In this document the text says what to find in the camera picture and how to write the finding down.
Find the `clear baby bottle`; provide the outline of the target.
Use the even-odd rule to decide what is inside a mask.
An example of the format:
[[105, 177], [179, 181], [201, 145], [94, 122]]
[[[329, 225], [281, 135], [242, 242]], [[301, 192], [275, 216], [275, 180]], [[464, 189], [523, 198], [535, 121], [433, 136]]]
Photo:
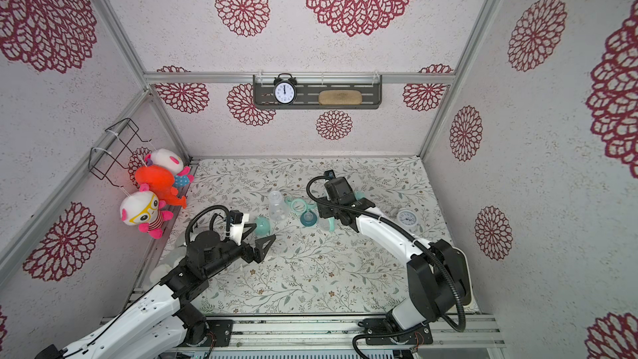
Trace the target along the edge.
[[334, 232], [337, 228], [336, 221], [333, 217], [330, 217], [328, 219], [320, 218], [318, 220], [317, 227], [328, 233]]
[[268, 194], [269, 219], [274, 224], [282, 223], [289, 216], [289, 207], [284, 195], [278, 190], [272, 190]]

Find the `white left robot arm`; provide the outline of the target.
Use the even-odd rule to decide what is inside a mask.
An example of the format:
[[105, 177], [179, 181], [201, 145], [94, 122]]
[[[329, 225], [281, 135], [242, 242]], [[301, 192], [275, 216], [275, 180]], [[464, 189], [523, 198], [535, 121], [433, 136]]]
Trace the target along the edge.
[[236, 260], [260, 264], [275, 242], [271, 234], [249, 244], [257, 229], [248, 214], [223, 205], [204, 209], [184, 231], [185, 256], [157, 284], [110, 322], [64, 348], [50, 345], [39, 358], [153, 358], [181, 345], [222, 341], [192, 302], [209, 281]]

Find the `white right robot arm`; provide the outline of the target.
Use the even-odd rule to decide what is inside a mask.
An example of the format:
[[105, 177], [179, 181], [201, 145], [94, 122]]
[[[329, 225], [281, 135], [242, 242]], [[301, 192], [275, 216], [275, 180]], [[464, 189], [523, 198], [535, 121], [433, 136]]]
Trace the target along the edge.
[[432, 242], [391, 220], [367, 198], [358, 199], [348, 180], [332, 171], [312, 178], [307, 196], [322, 218], [334, 218], [392, 254], [405, 268], [408, 298], [387, 314], [394, 332], [443, 320], [455, 332], [467, 327], [472, 302], [467, 259], [448, 241]]

